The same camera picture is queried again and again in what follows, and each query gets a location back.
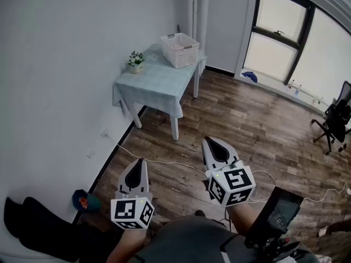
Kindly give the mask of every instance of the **flower pot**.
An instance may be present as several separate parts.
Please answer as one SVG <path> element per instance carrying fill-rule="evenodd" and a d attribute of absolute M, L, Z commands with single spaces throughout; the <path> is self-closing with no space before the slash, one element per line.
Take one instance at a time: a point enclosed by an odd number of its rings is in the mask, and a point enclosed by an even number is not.
<path fill-rule="evenodd" d="M 130 65 L 131 73 L 135 73 L 135 74 L 142 72 L 143 68 L 144 68 L 143 63 L 138 65 L 134 64 L 134 66 Z"/>

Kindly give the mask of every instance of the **baseboard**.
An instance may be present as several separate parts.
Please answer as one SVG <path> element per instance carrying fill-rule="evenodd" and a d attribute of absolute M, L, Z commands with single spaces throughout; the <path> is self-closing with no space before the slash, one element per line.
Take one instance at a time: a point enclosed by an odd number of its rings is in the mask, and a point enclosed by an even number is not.
<path fill-rule="evenodd" d="M 224 74 L 224 75 L 227 75 L 230 77 L 234 77 L 234 73 L 226 71 L 226 70 L 218 69 L 218 68 L 211 67 L 211 66 L 206 66 L 205 69 L 216 72 L 216 73 Z"/>
<path fill-rule="evenodd" d="M 143 106 L 143 108 L 141 108 L 141 110 L 138 113 L 138 116 L 140 118 L 140 116 L 144 113 L 145 109 L 147 108 L 147 106 Z M 119 140 L 118 144 L 122 145 L 122 143 L 124 142 L 124 140 L 127 138 L 128 134 L 131 132 L 131 130 L 133 129 L 133 127 L 135 126 L 134 121 L 129 125 L 128 129 L 126 130 L 126 132 L 123 134 L 122 138 Z M 103 167 L 101 168 L 101 171 L 99 172 L 97 178 L 94 180 L 92 186 L 89 189 L 89 193 L 93 193 L 95 187 L 97 186 L 100 178 L 102 177 L 102 175 L 104 174 L 104 172 L 106 171 L 107 167 L 109 166 L 109 164 L 111 163 L 114 155 L 116 154 L 116 152 L 118 151 L 120 147 L 118 145 L 116 145 L 116 147 L 113 149 L 113 151 L 111 152 L 111 155 L 109 155 L 109 157 L 107 158 L 105 164 L 103 165 Z M 76 217 L 73 220 L 73 224 L 77 224 L 79 221 L 79 218 L 81 217 L 82 212 L 78 211 L 76 214 Z"/>

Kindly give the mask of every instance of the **wooden floor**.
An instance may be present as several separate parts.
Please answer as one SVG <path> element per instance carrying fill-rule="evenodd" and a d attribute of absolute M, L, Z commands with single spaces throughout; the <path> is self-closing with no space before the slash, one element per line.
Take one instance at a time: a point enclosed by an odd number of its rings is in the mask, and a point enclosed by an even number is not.
<path fill-rule="evenodd" d="M 142 129 L 133 128 L 123 146 L 137 156 L 203 170 L 201 140 L 208 135 L 233 145 L 252 171 L 268 171 L 279 187 L 303 197 L 320 200 L 328 188 L 341 190 L 345 182 L 351 184 L 351 136 L 346 139 L 346 151 L 338 153 L 341 144 L 336 141 L 333 152 L 324 155 L 326 138 L 313 144 L 312 139 L 321 134 L 321 129 L 310 125 L 312 118 L 322 121 L 320 115 L 275 93 L 209 71 L 200 79 L 197 99 L 192 90 L 190 82 L 181 100 L 184 117 L 179 119 L 178 141 L 172 140 L 168 116 L 149 108 L 141 118 Z M 111 227 L 110 199 L 117 190 L 118 176 L 134 160 L 124 150 L 117 151 L 94 191 L 102 202 L 101 213 L 85 215 L 81 221 L 102 230 Z M 202 209 L 208 218 L 224 218 L 224 209 L 210 201 L 201 173 L 182 165 L 149 162 L 148 170 L 155 197 L 154 228 L 197 209 Z M 254 178 L 257 187 L 253 198 L 268 196 L 273 180 L 264 173 L 255 173 Z M 345 193 L 335 192 L 330 192 L 323 202 L 305 200 L 288 234 L 314 253 L 341 262 L 351 250 L 351 233 L 339 232 L 321 239 L 316 234 L 326 225 L 351 218 L 349 201 Z M 264 204 L 253 206 L 262 209 Z"/>

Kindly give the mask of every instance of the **gray shirt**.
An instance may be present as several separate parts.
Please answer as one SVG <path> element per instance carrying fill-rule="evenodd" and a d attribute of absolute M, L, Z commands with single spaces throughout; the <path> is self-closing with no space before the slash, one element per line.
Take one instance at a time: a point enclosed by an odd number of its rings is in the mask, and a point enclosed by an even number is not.
<path fill-rule="evenodd" d="M 233 234 L 224 226 L 200 216 L 186 216 L 161 228 L 149 245 L 129 263 L 213 263 L 225 262 L 224 251 L 231 263 L 261 262 L 258 250 L 244 245 L 245 237 Z M 318 263 L 306 249 L 298 263 Z"/>

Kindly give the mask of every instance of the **potted plant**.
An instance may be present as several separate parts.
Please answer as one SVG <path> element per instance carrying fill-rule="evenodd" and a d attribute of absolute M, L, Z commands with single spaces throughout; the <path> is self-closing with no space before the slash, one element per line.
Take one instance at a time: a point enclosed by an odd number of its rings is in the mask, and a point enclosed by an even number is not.
<path fill-rule="evenodd" d="M 139 73 L 143 70 L 144 65 L 143 61 L 143 53 L 136 53 L 135 51 L 132 52 L 130 57 L 128 58 L 128 65 L 131 67 L 131 73 Z"/>

